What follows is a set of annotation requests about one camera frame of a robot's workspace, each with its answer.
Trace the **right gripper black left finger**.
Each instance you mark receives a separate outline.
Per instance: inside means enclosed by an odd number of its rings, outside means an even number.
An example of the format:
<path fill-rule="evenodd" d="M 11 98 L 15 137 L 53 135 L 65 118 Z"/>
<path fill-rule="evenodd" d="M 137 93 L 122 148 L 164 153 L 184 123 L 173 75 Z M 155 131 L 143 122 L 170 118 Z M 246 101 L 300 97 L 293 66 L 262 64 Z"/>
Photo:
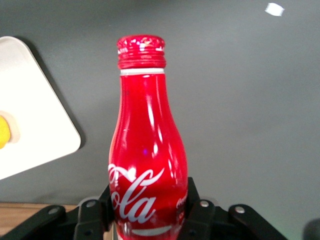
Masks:
<path fill-rule="evenodd" d="M 102 240 L 114 221 L 110 187 L 98 199 L 88 199 L 67 212 L 49 205 L 14 227 L 2 240 Z"/>

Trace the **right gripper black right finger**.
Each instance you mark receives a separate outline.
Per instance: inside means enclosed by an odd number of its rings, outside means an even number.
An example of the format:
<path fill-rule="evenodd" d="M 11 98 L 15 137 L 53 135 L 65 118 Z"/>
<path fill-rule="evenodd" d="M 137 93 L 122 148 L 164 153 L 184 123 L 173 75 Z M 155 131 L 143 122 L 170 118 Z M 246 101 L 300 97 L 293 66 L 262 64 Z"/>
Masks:
<path fill-rule="evenodd" d="M 228 210 L 200 198 L 192 177 L 188 178 L 186 219 L 180 240 L 285 240 L 286 237 L 252 207 L 235 204 Z"/>

